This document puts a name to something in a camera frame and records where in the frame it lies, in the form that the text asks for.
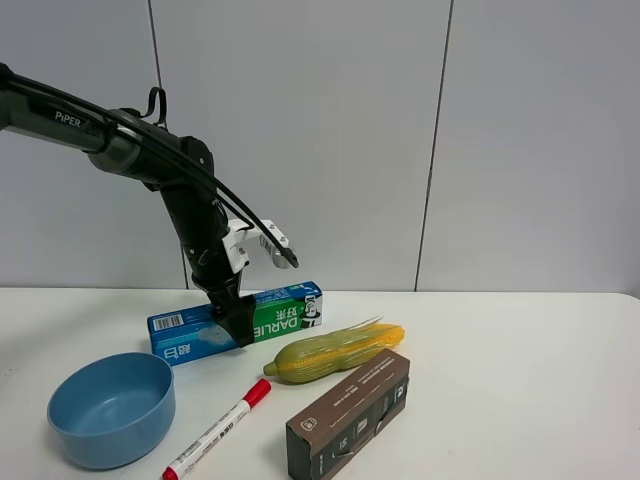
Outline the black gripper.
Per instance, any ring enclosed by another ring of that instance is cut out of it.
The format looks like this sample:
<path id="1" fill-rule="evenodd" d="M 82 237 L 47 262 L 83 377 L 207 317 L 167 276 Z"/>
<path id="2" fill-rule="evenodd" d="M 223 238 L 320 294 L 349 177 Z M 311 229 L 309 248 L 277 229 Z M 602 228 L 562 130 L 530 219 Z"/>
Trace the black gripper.
<path id="1" fill-rule="evenodd" d="M 211 303 L 211 315 L 221 317 L 221 327 L 238 347 L 245 347 L 255 341 L 255 299 L 239 297 L 241 275 L 232 271 L 223 244 L 228 232 L 227 225 L 195 222 L 180 232 L 180 241 L 192 281 Z"/>

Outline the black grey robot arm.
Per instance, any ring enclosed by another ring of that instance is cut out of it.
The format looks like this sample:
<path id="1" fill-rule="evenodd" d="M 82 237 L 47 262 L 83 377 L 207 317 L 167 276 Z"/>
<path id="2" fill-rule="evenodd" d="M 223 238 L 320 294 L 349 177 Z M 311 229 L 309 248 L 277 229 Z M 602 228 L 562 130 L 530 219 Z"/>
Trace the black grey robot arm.
<path id="1" fill-rule="evenodd" d="M 238 346 L 253 343 L 241 269 L 230 254 L 231 228 L 214 184 L 213 158 L 192 137 L 176 137 L 130 109 L 105 110 L 1 67 L 1 127 L 84 152 L 105 173 L 159 192 L 215 320 Z"/>

